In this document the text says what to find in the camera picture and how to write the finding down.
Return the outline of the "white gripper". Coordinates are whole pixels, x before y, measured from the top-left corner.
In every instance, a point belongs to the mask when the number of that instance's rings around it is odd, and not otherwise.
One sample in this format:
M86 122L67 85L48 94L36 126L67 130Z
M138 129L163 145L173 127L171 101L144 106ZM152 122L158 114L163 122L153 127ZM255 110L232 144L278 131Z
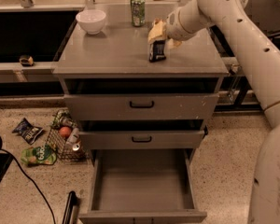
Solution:
M199 31L212 25L213 23L199 9L197 0L190 0L171 12L166 22L160 20L151 28L147 42L152 44L157 40L165 40L167 35L170 38L167 41L167 48L176 49L182 45L181 41L193 38Z

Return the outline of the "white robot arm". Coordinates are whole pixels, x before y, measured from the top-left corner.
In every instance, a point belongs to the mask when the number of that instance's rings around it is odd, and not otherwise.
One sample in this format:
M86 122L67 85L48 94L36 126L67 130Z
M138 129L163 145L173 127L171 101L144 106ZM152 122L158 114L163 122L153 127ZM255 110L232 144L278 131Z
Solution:
M224 34L272 126L259 150L247 224L280 224L280 50L248 18L246 5L247 0L183 0L165 21L153 22L148 42L176 46L212 25Z

